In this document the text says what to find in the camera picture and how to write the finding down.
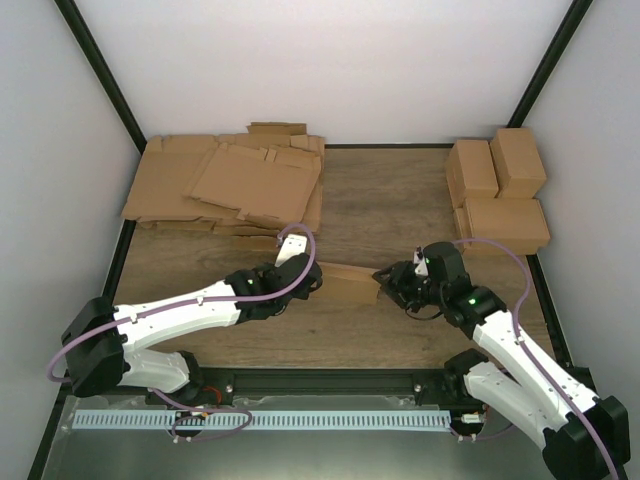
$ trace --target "wood grain surface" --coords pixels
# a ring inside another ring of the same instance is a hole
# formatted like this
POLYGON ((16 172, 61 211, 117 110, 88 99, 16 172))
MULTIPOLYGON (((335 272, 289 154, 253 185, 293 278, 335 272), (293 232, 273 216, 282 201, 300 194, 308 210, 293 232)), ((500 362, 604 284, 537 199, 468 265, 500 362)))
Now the wood grain surface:
MULTIPOLYGON (((418 245, 454 239, 443 167, 447 154, 447 149, 327 150, 318 259, 383 268, 411 259, 418 245)), ((198 290, 274 259, 268 252, 238 250, 230 237, 138 228, 116 303, 198 290)), ((492 288, 509 306, 523 291, 523 275, 508 257, 468 257, 465 264, 475 284, 492 288)), ((535 292, 524 303, 521 321, 551 353, 535 292)), ((444 320, 412 320, 380 295, 375 306, 293 301, 279 317, 202 330, 156 348, 191 351, 209 366, 439 368, 473 346, 444 320)))

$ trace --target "brown cardboard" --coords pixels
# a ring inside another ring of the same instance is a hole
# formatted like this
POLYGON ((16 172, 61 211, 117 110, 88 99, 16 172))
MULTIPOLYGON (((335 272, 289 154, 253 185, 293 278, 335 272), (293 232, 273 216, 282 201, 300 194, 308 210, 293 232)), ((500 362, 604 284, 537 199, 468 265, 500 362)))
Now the brown cardboard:
POLYGON ((494 198, 498 181, 493 169, 491 150, 486 140, 458 140, 447 158, 456 186, 454 208, 465 198, 494 198))
MULTIPOLYGON (((542 207, 536 199, 467 198, 462 211, 468 230, 465 231, 465 222, 459 220, 460 233, 498 241, 518 255, 533 255, 551 239, 542 207)), ((486 244, 476 243, 470 248, 502 254, 486 244)))
POLYGON ((373 268, 318 262, 322 269, 322 287, 313 292, 313 298, 330 298, 347 302, 375 305, 380 284, 372 275, 373 268))
POLYGON ((276 134, 276 135, 306 135, 306 123, 281 123, 281 122, 251 122, 247 125, 249 133, 276 134))
POLYGON ((140 160, 122 216, 145 221, 235 218, 236 211, 182 195, 194 170, 204 157, 213 155, 217 145, 213 135, 152 138, 140 160))
POLYGON ((320 169, 318 155, 223 144, 210 157, 190 196, 237 208, 240 220, 278 228, 302 220, 320 169))
POLYGON ((282 135, 282 134, 252 134, 252 133, 238 133, 233 135, 233 141, 223 140, 223 138, 228 137, 225 135, 224 137, 219 137, 220 143, 227 142, 230 145, 239 145, 241 147, 247 148, 267 148, 270 145, 283 145, 288 147, 291 145, 291 135, 282 135))
MULTIPOLYGON (((230 145, 237 144, 238 135, 219 135, 218 141, 220 143, 228 143, 230 145)), ((302 150, 309 150, 320 154, 321 168, 324 169, 324 151, 325 140, 323 137, 314 135, 295 135, 284 136, 281 134, 273 135, 253 135, 251 139, 246 137, 240 137, 240 144, 245 146, 250 145, 252 148, 269 148, 273 145, 282 146, 294 146, 302 150)), ((313 233, 320 231, 320 224, 322 221, 322 176, 316 183, 315 188, 311 192, 307 209, 302 218, 302 222, 307 225, 313 233)))
POLYGON ((533 198, 547 180, 533 132, 501 128, 491 141, 499 198, 533 198))
POLYGON ((278 241, 273 237, 233 237, 231 245, 238 250, 277 252, 278 241))
POLYGON ((448 161, 445 162, 444 171, 447 177, 447 188, 449 189, 449 198, 451 198, 451 205, 454 209, 456 209, 462 205, 462 200, 460 200, 458 185, 456 184, 456 179, 454 177, 453 164, 448 161))
MULTIPOLYGON (((456 208, 453 211, 453 221, 456 227, 458 238, 471 238, 469 231, 469 220, 464 208, 456 208)), ((465 255, 501 255, 504 254, 499 248, 492 247, 480 242, 465 242, 458 244, 458 249, 465 255)))

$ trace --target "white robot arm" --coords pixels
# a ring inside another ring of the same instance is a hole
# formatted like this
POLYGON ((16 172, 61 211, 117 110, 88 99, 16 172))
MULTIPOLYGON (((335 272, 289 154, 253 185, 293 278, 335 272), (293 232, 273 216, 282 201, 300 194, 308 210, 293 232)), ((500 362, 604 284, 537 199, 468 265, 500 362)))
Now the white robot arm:
POLYGON ((612 396, 601 399, 514 325, 512 313, 495 293, 471 284, 453 244, 419 248, 412 262, 398 262, 374 278, 405 311, 437 305, 447 322, 504 366, 508 375, 473 349, 445 363, 462 395, 481 400, 522 430, 542 450, 556 478, 604 478, 611 470, 601 454, 604 449, 613 459, 607 459, 610 463, 630 459, 624 406, 612 396))
POLYGON ((188 352, 166 354, 149 348, 205 328, 264 320, 282 313, 292 298, 307 299, 321 285, 322 272, 304 253, 306 246, 306 237, 290 234, 274 265, 240 270, 177 297, 117 307, 103 297, 89 301, 63 334, 65 346, 101 324, 116 326, 66 353, 74 395, 98 395, 126 385, 158 389, 189 403, 202 387, 195 357, 188 352), (277 292, 300 278, 310 262, 311 268, 299 285, 279 296, 277 292))

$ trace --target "white backdrop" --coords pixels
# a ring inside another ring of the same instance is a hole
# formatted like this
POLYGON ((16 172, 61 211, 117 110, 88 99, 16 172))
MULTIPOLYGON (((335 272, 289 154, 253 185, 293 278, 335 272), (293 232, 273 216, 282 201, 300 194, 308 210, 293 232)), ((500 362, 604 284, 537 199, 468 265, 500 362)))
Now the white backdrop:
POLYGON ((78 0, 148 137, 306 121, 331 143, 492 136, 570 0, 78 0))
POLYGON ((2 2, 0 478, 27 478, 44 368, 100 295, 139 154, 52 1, 2 2))
POLYGON ((629 410, 629 478, 640 478, 639 16, 635 0, 594 2, 526 122, 549 175, 540 261, 575 362, 629 410))

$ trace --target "black frame edge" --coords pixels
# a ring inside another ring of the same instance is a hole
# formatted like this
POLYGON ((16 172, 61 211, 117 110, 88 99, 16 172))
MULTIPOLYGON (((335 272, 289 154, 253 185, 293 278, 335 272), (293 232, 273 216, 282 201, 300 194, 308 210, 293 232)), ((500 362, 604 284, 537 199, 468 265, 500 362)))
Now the black frame edge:
POLYGON ((562 327, 560 326, 558 314, 553 305, 549 286, 544 278, 540 259, 537 255, 527 255, 527 263, 529 264, 533 285, 538 295, 538 301, 540 302, 542 316, 547 325, 547 331, 549 332, 549 339, 551 340, 556 362, 562 367, 573 367, 571 353, 569 352, 567 341, 562 333, 562 327))
POLYGON ((573 0, 533 77, 531 77, 531 81, 507 127, 518 128, 522 126, 592 2, 593 0, 573 0))
POLYGON ((51 409, 47 426, 44 429, 40 445, 38 445, 38 450, 33 458, 27 480, 40 480, 42 475, 44 475, 47 460, 49 459, 49 452, 51 451, 51 444, 53 443, 56 431, 58 430, 58 424, 60 423, 60 417, 62 416, 62 411, 64 409, 64 402, 67 399, 69 392, 70 389, 65 387, 61 387, 58 391, 58 396, 56 397, 53 408, 51 409))
POLYGON ((122 120, 122 123, 129 132, 133 143, 140 153, 144 152, 147 140, 133 116, 133 112, 129 108, 129 104, 124 98, 116 79, 113 77, 107 62, 102 56, 102 52, 100 52, 89 27, 85 23, 78 6, 74 0, 55 0, 55 2, 87 58, 87 61, 91 65, 91 68, 93 68, 98 80, 102 84, 102 88, 120 116, 120 120, 122 120))
POLYGON ((109 267, 109 273, 104 283, 104 290, 102 295, 108 297, 112 302, 116 297, 116 291, 118 290, 118 283, 122 276, 122 270, 124 269, 124 263, 129 253, 129 245, 133 239, 133 233, 136 230, 136 222, 134 220, 125 220, 118 237, 118 243, 116 244, 116 250, 111 260, 111 266, 109 267))
MULTIPOLYGON (((78 45, 82 49, 82 52, 87 58, 87 61, 91 65, 91 68, 93 68, 102 88, 109 97, 109 100, 111 100, 113 108, 116 110, 124 127, 127 129, 127 132, 129 132, 131 140, 133 140, 136 148, 142 154, 147 144, 147 140, 142 133, 131 108, 129 108, 129 104, 124 98, 116 79, 111 73, 111 69, 102 56, 102 52, 100 52, 100 48, 84 21, 78 6, 74 0, 55 0, 55 3, 67 22, 67 25, 73 33, 78 45)), ((115 298, 118 282, 122 275, 122 269, 124 268, 124 262, 129 251, 129 245, 133 238, 135 228, 136 222, 132 220, 125 220, 120 236, 118 237, 113 260, 109 267, 109 273, 107 274, 107 279, 102 293, 112 301, 115 298)))

